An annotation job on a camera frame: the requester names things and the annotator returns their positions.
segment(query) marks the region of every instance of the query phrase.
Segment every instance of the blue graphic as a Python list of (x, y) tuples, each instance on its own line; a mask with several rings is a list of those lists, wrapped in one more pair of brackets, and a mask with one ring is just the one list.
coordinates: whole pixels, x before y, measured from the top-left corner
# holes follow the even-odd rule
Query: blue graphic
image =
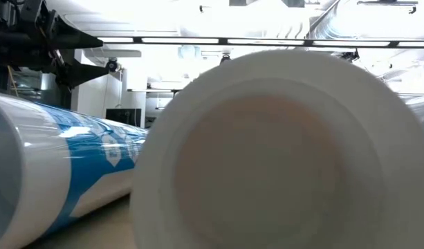
[(77, 220), (71, 217), (81, 195), (106, 174), (135, 167), (147, 130), (40, 104), (61, 129), (71, 156), (67, 199), (46, 234)]

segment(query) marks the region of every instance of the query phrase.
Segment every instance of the paper roll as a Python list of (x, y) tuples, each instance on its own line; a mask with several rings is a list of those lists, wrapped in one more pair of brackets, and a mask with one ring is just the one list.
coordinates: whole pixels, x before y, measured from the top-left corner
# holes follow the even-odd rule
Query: paper roll
[(128, 194), (146, 136), (0, 95), (0, 248), (21, 248)]
[(424, 128), (336, 58), (213, 68), (166, 107), (138, 164), (139, 249), (424, 248)]

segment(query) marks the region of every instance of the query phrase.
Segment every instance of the floor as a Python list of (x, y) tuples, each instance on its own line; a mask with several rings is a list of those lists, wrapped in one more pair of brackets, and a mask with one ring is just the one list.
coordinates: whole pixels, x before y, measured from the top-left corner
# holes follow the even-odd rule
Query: floor
[(115, 201), (24, 249), (136, 249), (129, 197)]

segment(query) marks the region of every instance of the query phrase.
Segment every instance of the plastic wrap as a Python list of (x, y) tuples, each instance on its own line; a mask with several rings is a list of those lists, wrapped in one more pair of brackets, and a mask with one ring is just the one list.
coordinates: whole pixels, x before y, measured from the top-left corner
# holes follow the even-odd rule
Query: plastic wrap
[(276, 50), (205, 72), (138, 164), (139, 249), (424, 249), (424, 127), (336, 58)]
[(0, 248), (130, 193), (147, 131), (0, 95)]

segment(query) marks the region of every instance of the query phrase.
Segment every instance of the black machinery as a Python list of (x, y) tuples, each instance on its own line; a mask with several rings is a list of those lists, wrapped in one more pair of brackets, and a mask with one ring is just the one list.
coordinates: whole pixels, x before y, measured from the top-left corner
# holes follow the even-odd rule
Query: black machinery
[(66, 24), (44, 0), (0, 0), (1, 69), (28, 67), (53, 73), (57, 84), (70, 90), (109, 73), (74, 58), (77, 48), (101, 46), (101, 40)]

